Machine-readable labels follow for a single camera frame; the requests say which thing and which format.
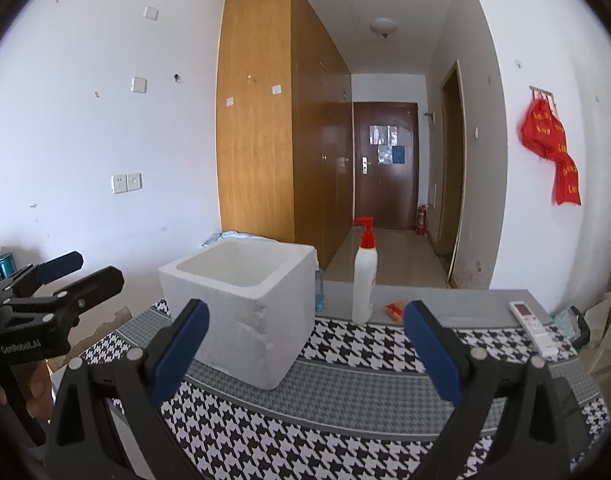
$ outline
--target white foam box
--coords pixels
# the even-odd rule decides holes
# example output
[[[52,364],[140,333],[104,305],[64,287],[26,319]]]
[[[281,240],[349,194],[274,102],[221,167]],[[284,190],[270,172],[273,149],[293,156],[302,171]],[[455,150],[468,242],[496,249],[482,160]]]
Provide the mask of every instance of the white foam box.
[[[272,390],[314,329],[316,249],[273,240],[220,240],[159,269],[173,319],[205,301],[210,327],[196,360]]]

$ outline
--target ceiling light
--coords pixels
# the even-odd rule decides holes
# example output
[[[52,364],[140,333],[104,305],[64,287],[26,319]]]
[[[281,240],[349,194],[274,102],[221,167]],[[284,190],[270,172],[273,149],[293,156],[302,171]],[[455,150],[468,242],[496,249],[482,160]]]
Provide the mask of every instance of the ceiling light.
[[[375,34],[383,36],[386,40],[390,34],[396,32],[397,28],[399,26],[391,18],[377,18],[370,23],[370,30]]]

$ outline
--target red banner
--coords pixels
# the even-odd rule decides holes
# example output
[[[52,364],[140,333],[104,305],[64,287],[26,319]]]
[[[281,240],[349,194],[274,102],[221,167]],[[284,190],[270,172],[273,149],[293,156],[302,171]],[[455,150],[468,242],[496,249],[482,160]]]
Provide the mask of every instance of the red banner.
[[[554,116],[547,99],[535,98],[521,126],[521,142],[537,155],[556,165],[554,198],[557,204],[570,202],[581,205],[579,171],[568,154],[565,129]]]

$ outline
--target ceiling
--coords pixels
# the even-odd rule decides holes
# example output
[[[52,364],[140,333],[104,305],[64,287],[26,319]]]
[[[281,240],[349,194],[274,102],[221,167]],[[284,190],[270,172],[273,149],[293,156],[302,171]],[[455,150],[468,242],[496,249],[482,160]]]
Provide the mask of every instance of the ceiling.
[[[352,73],[425,73],[452,0],[308,0]],[[399,24],[387,40],[375,18]]]

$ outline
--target white lotion bottle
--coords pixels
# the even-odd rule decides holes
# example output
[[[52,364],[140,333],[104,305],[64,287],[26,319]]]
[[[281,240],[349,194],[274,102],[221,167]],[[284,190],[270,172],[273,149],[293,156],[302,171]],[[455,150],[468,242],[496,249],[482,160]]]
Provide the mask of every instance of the white lotion bottle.
[[[377,280],[378,255],[372,232],[372,217],[356,218],[355,224],[363,224],[361,245],[354,259],[354,287],[352,294],[352,322],[363,325],[372,317],[372,291]]]

